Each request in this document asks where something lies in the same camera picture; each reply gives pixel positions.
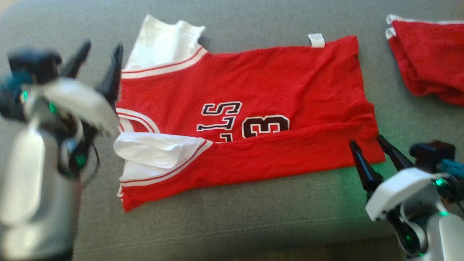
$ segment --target white jersey trim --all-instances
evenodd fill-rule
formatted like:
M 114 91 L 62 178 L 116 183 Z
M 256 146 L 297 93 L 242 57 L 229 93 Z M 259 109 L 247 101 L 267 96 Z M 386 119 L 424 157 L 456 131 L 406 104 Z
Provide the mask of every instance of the white jersey trim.
M 418 22 L 418 23 L 427 23 L 427 24 L 438 24 L 438 25 L 455 25 L 455 24 L 464 24 L 464 20 L 456 20 L 456 21 L 427 21 L 427 20 L 415 20 L 415 19 L 407 19 L 402 18 L 398 15 L 389 14 L 387 16 L 387 23 L 389 25 L 392 24 L 393 21 L 403 21 L 403 22 Z
M 120 124 L 120 127 L 121 127 L 122 131 L 128 131 L 128 132 L 133 132 L 134 131 L 134 127 L 132 126 L 132 124 L 130 124 L 130 121 L 128 119 L 120 117 L 119 118 L 119 124 Z
M 168 63 L 168 64 L 164 64 L 164 65 L 161 65 L 155 68 L 150 68 L 150 69 L 141 70 L 141 71 L 123 71 L 121 78 L 137 79 L 137 78 L 143 78 L 143 77 L 150 77 L 154 75 L 160 75 L 160 74 L 169 73 L 169 72 L 180 71 L 180 70 L 193 66 L 198 61 L 200 61 L 201 58 L 203 58 L 203 56 L 207 53 L 208 51 L 205 48 L 200 46 L 199 49 L 195 52 L 195 54 L 192 57 L 182 62 Z
M 387 24 L 391 25 L 393 21 L 402 21 L 402 22 L 416 22 L 416 23 L 426 23 L 426 24 L 437 24 L 437 25 L 456 25 L 456 24 L 464 24 L 463 21 L 427 21 L 427 20 L 414 20 L 414 19 L 407 19 L 402 18 L 398 15 L 389 14 L 387 16 Z M 396 36 L 395 28 L 390 27 L 385 30 L 385 37 L 390 39 L 391 37 Z
M 154 121 L 141 113 L 121 108 L 116 108 L 116 113 L 120 119 L 134 120 L 141 123 L 145 126 L 145 128 L 147 128 L 147 132 L 161 133 Z M 122 122 L 120 127 L 123 131 L 134 131 L 132 125 L 130 125 L 130 130 L 126 130 L 127 126 L 124 126 Z

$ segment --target red fabric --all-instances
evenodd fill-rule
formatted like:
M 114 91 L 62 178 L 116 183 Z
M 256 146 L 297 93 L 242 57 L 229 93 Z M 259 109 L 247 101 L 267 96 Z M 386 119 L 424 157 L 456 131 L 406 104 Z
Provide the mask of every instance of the red fabric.
M 203 116 L 205 104 L 240 101 L 232 130 L 197 131 L 228 115 Z M 206 54 L 181 71 L 122 80 L 118 108 L 150 117 L 161 133 L 203 137 L 214 143 L 181 173 L 163 182 L 126 187 L 126 211 L 152 200 L 207 186 L 225 185 L 354 166 L 355 139 L 371 163 L 385 160 L 376 142 L 374 106 L 364 96 L 355 36 L 325 48 L 275 47 Z M 243 137 L 248 117 L 282 115 L 290 128 Z M 133 123 L 135 131 L 147 131 Z
M 414 95 L 464 106 L 464 24 L 393 21 L 388 42 Z

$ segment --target folded jersey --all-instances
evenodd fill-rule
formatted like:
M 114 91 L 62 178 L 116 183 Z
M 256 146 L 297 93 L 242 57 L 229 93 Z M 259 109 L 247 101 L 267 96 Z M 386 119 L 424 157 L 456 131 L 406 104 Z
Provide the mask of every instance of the folded jersey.
M 135 49 L 173 59 L 150 64 L 147 54 L 140 65 L 133 50 L 122 73 L 114 149 L 126 159 L 126 211 L 188 189 L 353 166 L 350 139 L 370 162 L 384 161 L 355 36 L 211 54 L 197 43 L 203 29 L 144 21 Z
M 386 37 L 406 87 L 464 106 L 464 21 L 430 22 L 387 16 Z

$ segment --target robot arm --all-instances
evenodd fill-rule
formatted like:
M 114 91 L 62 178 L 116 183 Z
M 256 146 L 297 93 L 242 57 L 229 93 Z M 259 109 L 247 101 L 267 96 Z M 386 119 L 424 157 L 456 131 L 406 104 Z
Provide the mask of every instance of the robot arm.
M 453 162 L 455 147 L 443 142 L 416 144 L 411 149 L 417 159 L 414 165 L 384 137 L 379 137 L 379 143 L 398 170 L 386 181 L 372 169 L 357 143 L 350 142 L 371 220 L 387 220 L 392 225 L 409 260 L 461 260 L 464 221 L 449 213 L 442 199 L 459 204 L 464 199 L 464 179 L 458 171 L 437 173 L 438 165 L 443 168 Z
M 90 50 L 84 43 L 58 73 L 53 52 L 9 56 L 13 77 L 0 89 L 4 118 L 26 123 L 15 138 L 0 190 L 0 260 L 70 260 L 90 147 L 115 137 L 122 46 L 101 84 L 75 80 Z

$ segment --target printed number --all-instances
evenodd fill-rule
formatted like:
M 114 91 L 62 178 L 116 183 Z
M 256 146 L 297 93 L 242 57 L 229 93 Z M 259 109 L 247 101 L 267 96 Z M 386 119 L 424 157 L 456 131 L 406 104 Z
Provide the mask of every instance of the printed number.
M 242 136 L 250 138 L 258 136 L 258 133 L 271 133 L 271 126 L 277 127 L 272 133 L 288 131 L 290 120 L 283 115 L 248 117 L 242 122 Z
M 225 131 L 231 131 L 236 116 L 240 113 L 242 103 L 239 101 L 235 102 L 224 102 L 219 104 L 208 103 L 203 105 L 201 114 L 203 116 L 218 116 L 227 115 L 222 117 L 223 124 L 212 124 L 204 125 L 198 124 L 197 131 L 208 131 L 223 129 Z M 290 120 L 283 115 L 271 115 L 265 117 L 248 117 L 242 122 L 242 136 L 244 138 L 256 137 L 259 133 L 276 133 L 279 131 L 287 131 L 290 128 Z M 220 133 L 219 137 L 224 139 L 226 142 L 233 141 L 232 133 Z

